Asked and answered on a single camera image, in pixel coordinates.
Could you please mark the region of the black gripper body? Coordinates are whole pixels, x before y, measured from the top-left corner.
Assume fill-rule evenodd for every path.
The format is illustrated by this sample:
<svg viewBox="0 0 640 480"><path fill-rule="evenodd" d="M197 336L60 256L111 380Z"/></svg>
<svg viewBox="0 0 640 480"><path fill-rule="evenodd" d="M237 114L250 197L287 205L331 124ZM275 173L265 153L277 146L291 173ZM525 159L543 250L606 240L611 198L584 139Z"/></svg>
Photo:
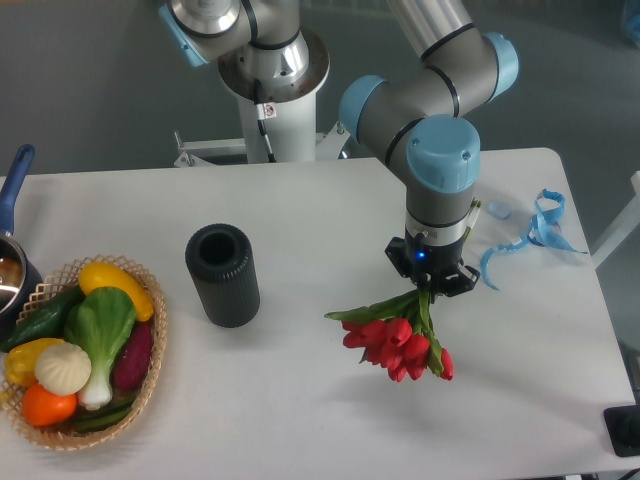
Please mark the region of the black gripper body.
<svg viewBox="0 0 640 480"><path fill-rule="evenodd" d="M463 236L448 245L434 246L426 243L426 237L422 233L411 235L406 230L405 242L407 254L413 263L413 277L419 287L433 291L436 274L460 264L464 244Z"/></svg>

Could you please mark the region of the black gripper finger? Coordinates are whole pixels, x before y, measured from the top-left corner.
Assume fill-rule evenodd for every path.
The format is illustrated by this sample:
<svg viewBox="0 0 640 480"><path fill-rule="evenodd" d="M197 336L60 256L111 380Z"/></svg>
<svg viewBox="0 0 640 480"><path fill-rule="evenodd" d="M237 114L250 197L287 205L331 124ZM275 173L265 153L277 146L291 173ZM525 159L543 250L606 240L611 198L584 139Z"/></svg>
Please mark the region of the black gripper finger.
<svg viewBox="0 0 640 480"><path fill-rule="evenodd" d="M393 237L385 248L385 254L396 272L404 279L415 283L413 277L413 263L407 254L406 242L403 238Z"/></svg>
<svg viewBox="0 0 640 480"><path fill-rule="evenodd" d="M456 264L438 272L433 284L433 294L455 297L473 290L480 278L480 272L470 266Z"/></svg>

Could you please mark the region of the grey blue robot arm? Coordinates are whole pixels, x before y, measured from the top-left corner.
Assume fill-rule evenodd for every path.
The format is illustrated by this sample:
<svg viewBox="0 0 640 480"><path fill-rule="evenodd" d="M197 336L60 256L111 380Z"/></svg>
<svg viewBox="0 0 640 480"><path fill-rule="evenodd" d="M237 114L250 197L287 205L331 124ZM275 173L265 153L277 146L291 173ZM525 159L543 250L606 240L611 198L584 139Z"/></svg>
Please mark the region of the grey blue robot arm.
<svg viewBox="0 0 640 480"><path fill-rule="evenodd" d="M343 93L338 122L406 188L405 232L386 255L431 296L471 291L462 258L480 139L466 114L515 82L519 61L497 33L481 34L459 1L390 5L420 60L400 83L375 75ZM195 67L215 64L236 97L251 163L316 156L316 94L329 55L296 1L167 1L160 17Z"/></svg>

